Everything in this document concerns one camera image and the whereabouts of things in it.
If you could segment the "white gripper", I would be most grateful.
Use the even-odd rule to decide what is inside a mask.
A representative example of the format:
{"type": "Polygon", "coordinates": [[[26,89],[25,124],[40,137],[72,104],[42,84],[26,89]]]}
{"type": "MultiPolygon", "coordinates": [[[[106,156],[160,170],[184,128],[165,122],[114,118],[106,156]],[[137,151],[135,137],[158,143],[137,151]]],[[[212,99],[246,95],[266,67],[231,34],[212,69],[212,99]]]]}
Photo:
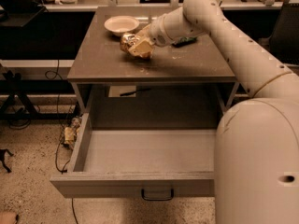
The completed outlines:
{"type": "Polygon", "coordinates": [[[165,47],[173,43],[164,27],[165,15],[158,17],[151,25],[145,26],[136,34],[138,37],[128,49],[129,53],[138,58],[150,59],[154,51],[154,44],[158,47],[165,47]]]}

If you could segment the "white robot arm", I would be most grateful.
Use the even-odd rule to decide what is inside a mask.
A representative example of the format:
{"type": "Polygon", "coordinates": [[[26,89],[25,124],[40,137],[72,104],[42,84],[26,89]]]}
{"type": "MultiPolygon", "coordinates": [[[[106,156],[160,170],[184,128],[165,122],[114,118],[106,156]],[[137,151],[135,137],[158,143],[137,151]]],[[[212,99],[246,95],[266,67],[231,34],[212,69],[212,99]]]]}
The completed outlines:
{"type": "Polygon", "coordinates": [[[219,123],[217,224],[299,224],[299,76],[225,18],[216,0],[184,0],[139,32],[134,56],[206,33],[249,96],[219,123]]]}

